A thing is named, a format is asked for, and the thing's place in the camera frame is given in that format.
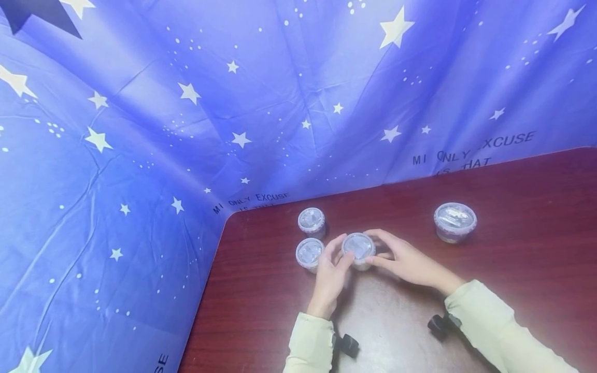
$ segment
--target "sleeve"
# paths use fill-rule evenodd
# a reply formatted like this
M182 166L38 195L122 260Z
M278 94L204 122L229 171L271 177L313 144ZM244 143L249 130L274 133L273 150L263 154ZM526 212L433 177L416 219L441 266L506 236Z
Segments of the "sleeve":
M479 281L459 287L445 305L471 345L501 373L578 373L518 325L514 310Z
M299 313L283 373L328 373L334 353L333 336L331 321Z

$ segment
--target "cup lid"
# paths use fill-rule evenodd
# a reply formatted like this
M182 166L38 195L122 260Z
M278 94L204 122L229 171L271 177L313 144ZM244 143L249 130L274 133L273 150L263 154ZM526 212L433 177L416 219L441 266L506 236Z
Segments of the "cup lid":
M365 233L351 233L342 242L342 251L355 254L355 261L364 261L365 258L375 255L375 243Z
M324 224L325 215L317 207L306 208L298 215L298 226L305 233L317 232Z
M469 233L477 225L477 216L473 209L457 202L449 202L438 207L433 219L441 229L456 234Z
M317 238L306 238L297 245L296 259L302 266L314 267L323 251L323 242Z

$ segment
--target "blue fabric backdrop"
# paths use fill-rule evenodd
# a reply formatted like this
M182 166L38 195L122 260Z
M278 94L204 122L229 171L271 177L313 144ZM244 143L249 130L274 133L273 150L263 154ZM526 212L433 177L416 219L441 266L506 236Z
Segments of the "blue fabric backdrop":
M0 0L0 372L176 371L234 212L596 145L586 0L40 3Z

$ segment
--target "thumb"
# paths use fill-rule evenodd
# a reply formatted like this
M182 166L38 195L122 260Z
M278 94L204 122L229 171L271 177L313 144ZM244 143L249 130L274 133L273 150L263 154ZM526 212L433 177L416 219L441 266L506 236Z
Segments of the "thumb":
M394 272L393 267L394 267L394 264L396 263L393 260L388 260L388 259L384 259L384 258L380 258L380 257L367 257L367 259L365 259L365 261L374 267L385 268L390 272Z
M342 258L338 262L338 265L336 266L336 268L340 269L342 272L346 272L346 271L348 271L348 268L350 268L350 266L352 265L352 263L354 261L355 261L354 253L352 251L348 252L347 254L344 254L344 256L342 256Z

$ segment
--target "round container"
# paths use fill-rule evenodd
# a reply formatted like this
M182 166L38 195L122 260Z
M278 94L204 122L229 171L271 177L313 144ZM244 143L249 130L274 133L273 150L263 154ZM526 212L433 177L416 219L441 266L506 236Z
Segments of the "round container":
M457 202L443 204L433 215L438 237L448 243L459 243L477 226L473 209Z
M317 238L306 238L302 240L296 251L296 259L302 268L317 273L317 260L324 251L324 243Z
M317 207L309 207L298 215L298 227L307 237L323 239L327 233L325 215Z
M365 259L375 255L375 243L365 233L351 233L342 241L342 251L345 254L352 251L355 255L353 267L359 271L366 271L371 265Z

